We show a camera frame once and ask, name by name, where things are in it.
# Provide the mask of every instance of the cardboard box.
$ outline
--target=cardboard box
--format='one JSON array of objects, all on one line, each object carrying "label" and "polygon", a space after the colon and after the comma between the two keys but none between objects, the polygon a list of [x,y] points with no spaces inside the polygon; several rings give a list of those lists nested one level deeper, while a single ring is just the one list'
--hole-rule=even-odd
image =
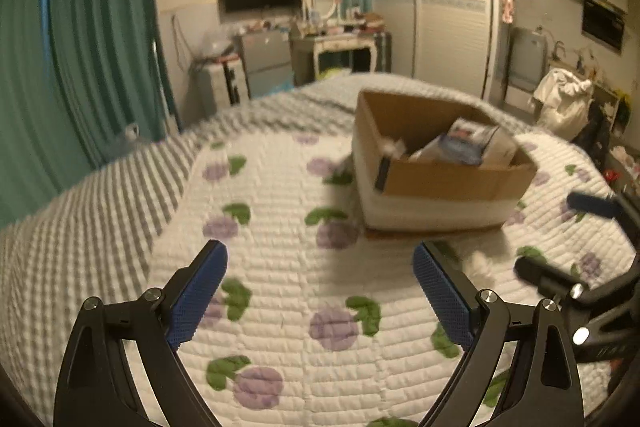
[{"label": "cardboard box", "polygon": [[498,125],[459,102],[363,90],[353,131],[353,162],[365,222],[393,232],[466,232],[500,227],[538,168],[518,148],[509,167],[470,167],[392,158],[383,144],[402,139],[408,151],[446,133],[458,118]]}]

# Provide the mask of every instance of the white quilted mat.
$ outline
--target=white quilted mat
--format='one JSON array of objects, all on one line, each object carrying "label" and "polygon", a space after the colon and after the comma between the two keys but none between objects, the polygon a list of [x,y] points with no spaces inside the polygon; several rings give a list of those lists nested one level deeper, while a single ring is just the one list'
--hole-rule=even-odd
[{"label": "white quilted mat", "polygon": [[[594,284],[628,269],[634,251],[616,223],[562,207],[570,190],[609,192],[593,166],[553,137],[518,139],[540,165],[521,209],[501,232],[447,241],[455,255],[484,252],[492,287],[528,304],[540,298],[514,277],[517,255],[544,255]],[[226,427],[414,426],[460,359],[414,279],[417,242],[362,237],[350,141],[260,134],[212,145],[156,242],[150,287],[162,287],[207,239],[228,247],[225,280],[179,350]],[[476,423],[492,414],[513,350],[503,351]],[[131,358],[150,419],[165,425]],[[609,365],[581,367],[580,375],[588,413],[606,398]]]}]

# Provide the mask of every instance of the metal screw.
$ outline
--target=metal screw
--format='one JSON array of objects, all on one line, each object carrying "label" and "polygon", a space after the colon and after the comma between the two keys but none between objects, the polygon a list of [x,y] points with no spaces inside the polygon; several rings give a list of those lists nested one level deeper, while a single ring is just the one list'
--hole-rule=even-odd
[{"label": "metal screw", "polygon": [[571,288],[571,291],[569,292],[569,295],[571,295],[572,298],[577,299],[580,297],[580,295],[582,295],[582,292],[584,292],[584,286],[582,286],[581,284],[574,284],[574,286]]},{"label": "metal screw", "polygon": [[484,302],[495,302],[498,300],[498,296],[495,294],[495,292],[492,292],[491,290],[482,290],[480,292],[480,298],[484,301]]},{"label": "metal screw", "polygon": [[558,309],[558,306],[556,305],[556,303],[553,302],[551,299],[543,300],[542,307],[549,312],[554,312]]},{"label": "metal screw", "polygon": [[98,304],[100,304],[100,299],[97,297],[89,297],[84,301],[84,304],[82,304],[82,308],[85,310],[95,310],[98,307]]},{"label": "metal screw", "polygon": [[145,301],[149,302],[157,301],[161,295],[162,290],[160,288],[149,288],[146,292],[143,293]]}]

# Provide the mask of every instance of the red object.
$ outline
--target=red object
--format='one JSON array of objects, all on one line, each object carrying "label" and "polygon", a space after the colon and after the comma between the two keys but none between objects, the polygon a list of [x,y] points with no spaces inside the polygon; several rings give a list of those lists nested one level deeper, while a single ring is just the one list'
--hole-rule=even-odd
[{"label": "red object", "polygon": [[620,173],[615,172],[613,169],[607,169],[606,171],[604,171],[604,179],[607,181],[607,183],[613,183],[614,181],[620,179]]}]

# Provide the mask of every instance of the blue textured pad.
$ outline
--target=blue textured pad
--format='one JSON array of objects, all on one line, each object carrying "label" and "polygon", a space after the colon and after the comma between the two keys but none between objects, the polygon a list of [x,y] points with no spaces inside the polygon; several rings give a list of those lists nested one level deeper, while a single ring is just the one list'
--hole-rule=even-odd
[{"label": "blue textured pad", "polygon": [[451,342],[468,351],[474,342],[469,309],[423,245],[414,251],[414,275]]},{"label": "blue textured pad", "polygon": [[193,338],[213,294],[226,273],[226,247],[218,243],[183,290],[172,308],[166,340],[175,351]]}]

